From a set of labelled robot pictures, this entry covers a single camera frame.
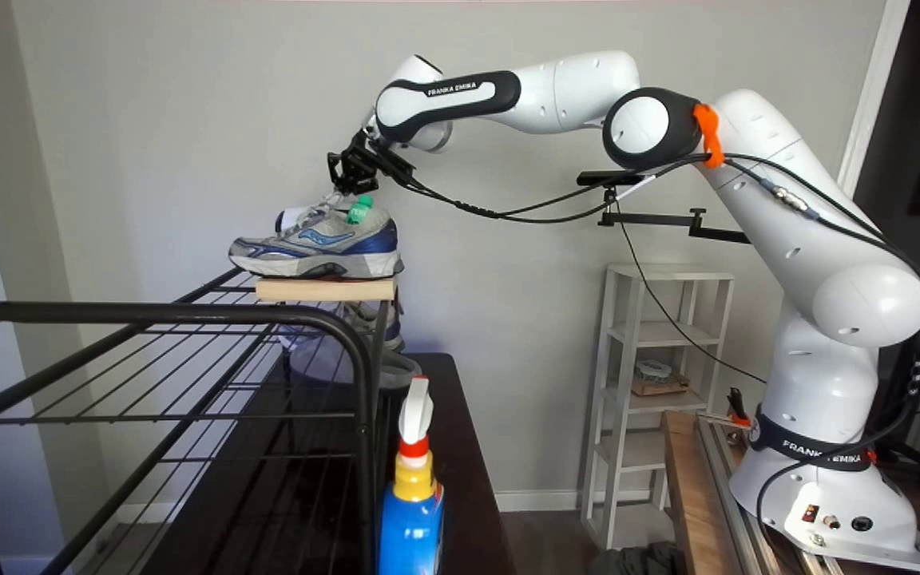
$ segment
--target wall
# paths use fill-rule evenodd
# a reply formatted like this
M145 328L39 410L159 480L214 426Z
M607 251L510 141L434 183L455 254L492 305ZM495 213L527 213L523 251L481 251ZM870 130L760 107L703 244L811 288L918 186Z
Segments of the wall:
M69 297L54 202L47 195L32 100L7 0L0 0L0 297ZM16 342L7 340L0 346L0 382L14 382L9 375L32 375L73 349L73 328L16 328ZM47 548L58 548L103 495L98 444L93 435L73 435L63 429L39 432L32 437L19 435L19 442L23 451L9 451L7 458L14 467L0 467L0 482L14 485L3 490L9 497L0 497L7 507L7 514L0 514L3 537L14 537L9 548L16 554L46 554L46 544L50 544ZM32 463L28 472L42 472L39 459L46 458L54 485L47 497L35 480L28 485L14 482L19 472L24 472L19 463Z
M444 70L522 66L622 49L641 80L703 100L767 91L836 173L877 0L660 3L298 3L16 0L63 264L79 297L169 297L221 271L236 233L329 190L323 152L347 141L413 51ZM476 203L527 203L610 165L596 134L523 136L460 125L417 177ZM500 227L385 186L408 271L405 340L460 362L509 507L572 505L603 263L612 229ZM707 203L676 173L637 211ZM740 245L637 229L653 259L720 254L737 271L727 358L764 370L780 291Z

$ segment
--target floor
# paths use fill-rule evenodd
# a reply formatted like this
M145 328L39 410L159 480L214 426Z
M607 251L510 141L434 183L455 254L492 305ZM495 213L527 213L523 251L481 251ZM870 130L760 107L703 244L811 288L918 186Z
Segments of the floor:
M570 514L500 514L516 575L586 575L596 556L589 527Z

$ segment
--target spray bottle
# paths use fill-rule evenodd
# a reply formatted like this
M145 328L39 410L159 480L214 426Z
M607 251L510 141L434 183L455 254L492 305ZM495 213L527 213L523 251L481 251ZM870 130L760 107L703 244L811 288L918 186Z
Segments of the spray bottle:
M441 556L444 490L430 476L430 395L428 380L413 376L398 410L396 476L384 500L380 575L434 575Z

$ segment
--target black metal rack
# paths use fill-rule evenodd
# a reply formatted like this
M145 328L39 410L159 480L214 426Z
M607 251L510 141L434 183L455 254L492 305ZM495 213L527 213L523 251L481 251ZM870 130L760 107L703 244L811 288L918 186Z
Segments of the black metal rack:
M377 327L363 336L338 317L335 305L298 305L298 304L259 304L250 275L222 271L221 278L201 285L199 291L173 304L0 304L0 322L35 322L35 327L118 327L115 331L69 352L68 358L28 375L0 391L0 426L156 426L167 429L149 452L118 482L118 490L84 522L75 532L54 554L46 572L63 572L79 566L79 572L110 572L110 556L124 546L127 532L142 514L175 485L179 469L192 469L186 491L179 491L167 522L148 537L132 572L149 561L156 546L167 539L167 524L179 514L179 500L192 497L192 490L210 469L217 458L228 452L228 442L241 426L276 423L347 423L347 451L293 451L301 442L277 444L277 451L259 452L266 463L283 459L283 469L302 469L309 463L341 463L354 482L358 500L358 556L363 567L374 567L377 544L377 500L380 500L380 392L377 365L380 342L385 328L385 304L380 304ZM327 340L338 346L327 376L341 376L338 395L347 392L347 404L329 410L333 386L281 386L283 404L277 410L244 410L244 395L259 386L257 370L277 368L281 376L301 375L291 365L291 340ZM132 495L149 491L142 500L134 522L118 532L103 537L121 505Z

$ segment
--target wire shelf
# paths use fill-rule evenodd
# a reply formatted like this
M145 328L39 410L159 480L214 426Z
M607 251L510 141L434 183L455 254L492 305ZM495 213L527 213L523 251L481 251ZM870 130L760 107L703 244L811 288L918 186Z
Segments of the wire shelf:
M370 572L380 495L374 368L385 304L360 331L341 319L341 305L263 304L244 271L173 304L0 304L0 322L14 327L115 327L3 386L0 429L60 426L106 435L142 426L156 437L46 572L142 572L163 561L167 544L175 546L173 524L199 514L199 490L230 467L252 469L252 490L228 510L228 529L259 529L252 544L291 539L286 548L298 554L257 556L241 567L272 561L301 572L318 556L329 560L323 566L358 560L350 572ZM263 429L266 444L233 448L244 429ZM347 522L338 522L335 544L317 544L327 539L317 529L327 532L329 518L360 518L360 527L344 532L338 527ZM244 544L233 537L233 546L210 548L209 567L221 567Z

